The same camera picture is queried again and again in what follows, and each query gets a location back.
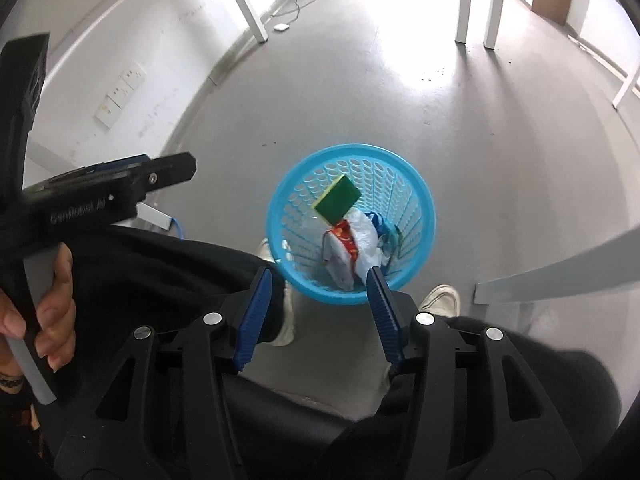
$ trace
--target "silver screw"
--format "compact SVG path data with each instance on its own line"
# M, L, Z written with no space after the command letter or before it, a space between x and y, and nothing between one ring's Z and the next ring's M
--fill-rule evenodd
M486 329L486 336L493 341L500 341L502 339L502 330L499 328L491 327Z
M146 339L151 335L151 329L148 326L139 326L133 333L136 339Z
M209 312L205 314L202 318L205 325L217 325L220 321L222 321L222 316L220 316L217 312Z
M415 320L421 325L432 325L436 319L428 312L421 312L415 316Z

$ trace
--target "basket rim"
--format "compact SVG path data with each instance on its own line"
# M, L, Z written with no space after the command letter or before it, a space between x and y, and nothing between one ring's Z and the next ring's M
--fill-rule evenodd
M280 234L281 213L278 207L282 196L286 194L288 197L293 192L295 185L299 183L298 181L304 178L305 173L312 173L318 165L324 165L328 158L339 158L341 156L345 160L349 160L354 156L370 156L388 162L390 166L397 167L402 177L412 186L418 195L421 195L418 197L418 200L422 207L423 217L426 217L422 228L422 237L420 238L417 251L413 256L414 261L389 280L388 285L391 290L399 290L402 286L406 285L424 265L435 240L436 214L431 191L424 179L420 176L420 173L400 155L385 148L372 146L370 144L339 144L337 146L330 146L312 153L289 170L278 184L276 191L271 197L269 208L267 209L266 234L271 254L276 261L276 266L284 278L291 283L294 288L314 300L329 304L355 305L367 303L366 291L346 292L343 290L326 290L325 288L313 285L308 280L303 279L300 273L293 269L293 263L287 260L286 251L282 247L282 244L275 244L273 242L274 240L279 241L282 238Z

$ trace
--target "blue cable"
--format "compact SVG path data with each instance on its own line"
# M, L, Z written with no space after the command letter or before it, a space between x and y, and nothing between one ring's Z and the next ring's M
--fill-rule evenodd
M180 238L180 240L184 240L184 229L180 225L180 222L175 218L171 218L171 225L175 225L175 230L178 232L178 238Z

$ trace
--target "bracelet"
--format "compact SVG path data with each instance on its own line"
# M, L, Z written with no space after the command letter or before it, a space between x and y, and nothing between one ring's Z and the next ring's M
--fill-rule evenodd
M0 372L0 388L6 388L7 390L12 390L21 386L24 382L24 376L9 376Z

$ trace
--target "human hand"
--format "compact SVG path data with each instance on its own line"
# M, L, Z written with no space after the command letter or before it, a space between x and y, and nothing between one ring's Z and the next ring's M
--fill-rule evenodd
M71 250L61 244L53 264L53 284L36 308L42 330L36 336L35 349L40 357L47 356L47 363L53 371L68 364L76 350L76 303L72 297L72 266ZM0 335L23 338L25 330L24 319L7 295L0 290ZM22 370L6 340L0 337L0 378L17 378L21 375Z

